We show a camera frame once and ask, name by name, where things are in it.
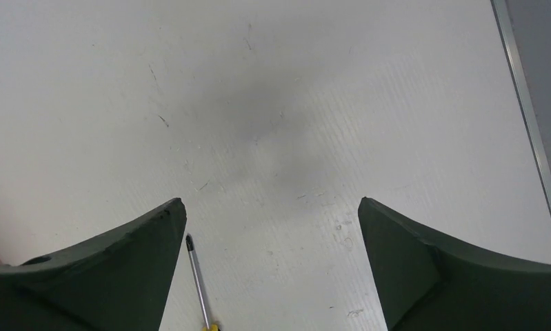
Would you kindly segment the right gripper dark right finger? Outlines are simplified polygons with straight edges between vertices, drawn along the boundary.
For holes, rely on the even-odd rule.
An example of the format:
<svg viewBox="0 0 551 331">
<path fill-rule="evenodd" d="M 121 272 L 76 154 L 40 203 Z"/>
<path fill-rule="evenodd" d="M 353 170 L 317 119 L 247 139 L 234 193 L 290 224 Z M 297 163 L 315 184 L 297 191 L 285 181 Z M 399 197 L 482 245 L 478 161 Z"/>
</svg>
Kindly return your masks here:
<svg viewBox="0 0 551 331">
<path fill-rule="evenodd" d="M 389 330 L 551 330 L 551 265 L 493 252 L 363 198 L 361 233 Z"/>
</svg>

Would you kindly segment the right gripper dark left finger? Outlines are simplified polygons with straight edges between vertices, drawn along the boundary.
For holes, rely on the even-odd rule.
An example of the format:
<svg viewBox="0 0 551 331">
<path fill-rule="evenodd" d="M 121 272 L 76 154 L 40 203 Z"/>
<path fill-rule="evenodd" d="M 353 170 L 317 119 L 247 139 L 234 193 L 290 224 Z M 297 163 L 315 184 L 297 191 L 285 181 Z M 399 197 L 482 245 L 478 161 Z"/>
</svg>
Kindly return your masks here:
<svg viewBox="0 0 551 331">
<path fill-rule="evenodd" d="M 174 198 L 21 265 L 0 265 L 0 330 L 158 330 L 187 222 Z"/>
</svg>

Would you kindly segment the yellow black handled screwdriver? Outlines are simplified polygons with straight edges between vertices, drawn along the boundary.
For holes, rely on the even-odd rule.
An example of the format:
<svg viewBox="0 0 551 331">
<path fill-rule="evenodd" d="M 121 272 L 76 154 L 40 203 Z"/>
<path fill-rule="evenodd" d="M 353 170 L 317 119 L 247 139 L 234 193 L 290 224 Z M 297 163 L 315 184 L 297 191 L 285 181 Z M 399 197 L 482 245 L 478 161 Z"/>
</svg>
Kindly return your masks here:
<svg viewBox="0 0 551 331">
<path fill-rule="evenodd" d="M 207 304 L 206 294 L 203 287 L 203 280 L 201 278 L 201 273 L 200 273 L 199 262 L 195 251 L 194 241 L 190 234 L 186 235 L 186 248 L 187 248 L 188 256 L 190 260 L 194 284 L 197 290 L 197 296 L 198 296 L 199 305 L 201 308 L 201 315 L 203 317 L 202 330 L 220 331 L 220 327 L 218 326 L 217 323 L 215 323 L 212 320 L 210 315 L 210 309 Z"/>
</svg>

